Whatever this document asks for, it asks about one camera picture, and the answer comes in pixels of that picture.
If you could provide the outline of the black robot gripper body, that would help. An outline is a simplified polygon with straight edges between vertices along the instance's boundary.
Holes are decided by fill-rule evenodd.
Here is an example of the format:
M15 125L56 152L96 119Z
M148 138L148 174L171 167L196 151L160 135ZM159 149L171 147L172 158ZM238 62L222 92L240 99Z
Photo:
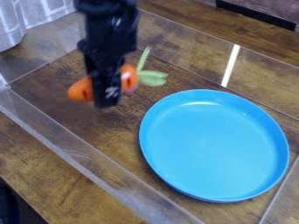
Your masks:
M86 37L78 43L84 59L122 60L136 49L136 0L74 0L74 4L86 18Z

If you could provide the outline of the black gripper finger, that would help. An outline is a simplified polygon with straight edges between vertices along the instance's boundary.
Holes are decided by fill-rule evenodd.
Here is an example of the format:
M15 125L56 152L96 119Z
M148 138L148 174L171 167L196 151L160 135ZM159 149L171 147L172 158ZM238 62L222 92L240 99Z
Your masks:
M120 67L124 61L114 65L104 65L103 68L91 60L86 60L86 68L91 76L94 104L96 108L114 107L120 103L122 80Z

